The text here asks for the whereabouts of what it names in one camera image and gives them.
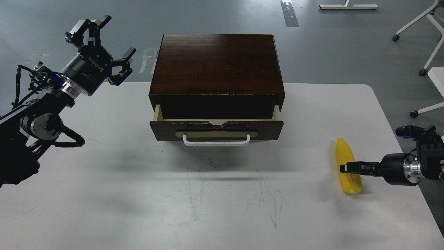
scratch mark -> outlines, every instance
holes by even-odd
[[[36,208],[39,207],[39,206],[40,206],[40,204],[38,204],[37,206],[31,208],[30,210],[28,210],[28,211],[26,211],[26,212],[24,212],[24,213],[22,213],[22,214],[29,213],[29,212],[33,211],[34,209],[36,209]]]

dark wooden cabinet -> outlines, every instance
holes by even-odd
[[[186,132],[215,139],[214,131],[277,140],[284,97],[273,35],[164,35],[149,93],[150,126],[157,140],[182,140]],[[226,134],[217,139],[242,133]]]

yellow corn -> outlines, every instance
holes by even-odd
[[[362,191],[361,176],[358,173],[340,173],[339,165],[355,161],[353,152],[345,139],[340,136],[336,143],[336,164],[342,189],[348,194],[357,194]]]

wooden top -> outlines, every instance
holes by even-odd
[[[273,35],[164,35],[150,94],[283,96]]]

cable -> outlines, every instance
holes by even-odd
[[[16,73],[16,98],[14,100],[14,102],[12,103],[12,109],[15,109],[18,106],[19,103],[19,99],[20,99],[20,78],[22,77],[21,75],[21,68],[18,65],[17,66],[17,73]]]
[[[25,97],[23,97],[23,99],[19,101],[17,106],[22,105],[30,96],[35,94],[43,85],[45,85],[48,82],[48,80],[49,80],[49,77],[47,75],[46,79],[41,84],[37,85],[37,87],[35,89],[33,89],[31,92],[29,92]]]
[[[37,92],[37,90],[38,90],[38,88],[39,88],[39,86],[37,87],[37,88],[33,88],[32,90],[33,90],[33,92],[31,92],[31,93],[29,93],[27,96],[25,96],[22,100],[20,100],[19,101],[19,99],[20,99],[20,79],[21,79],[21,69],[24,69],[24,70],[26,70],[26,71],[29,71],[31,74],[30,75],[34,75],[35,74],[35,71],[34,70],[32,70],[32,69],[30,69],[30,68],[28,68],[28,67],[26,67],[26,66],[23,66],[23,65],[17,65],[17,73],[16,73],[16,98],[15,98],[15,100],[14,100],[14,102],[12,103],[12,109],[15,109],[15,108],[17,108],[19,105],[21,105],[26,99],[28,99],[32,94],[34,94],[35,92]],[[31,87],[31,85],[32,85],[32,87],[34,87],[34,84],[33,84],[33,82],[31,82],[31,84],[30,84],[30,89],[32,88]]]
[[[69,138],[73,139],[75,142],[67,142],[67,141],[53,141],[52,145],[59,148],[75,148],[81,147],[85,144],[85,139],[74,130],[68,128],[67,126],[62,124],[62,120],[59,116],[52,116],[47,122],[47,129],[52,130],[55,129],[59,132],[66,134]]]

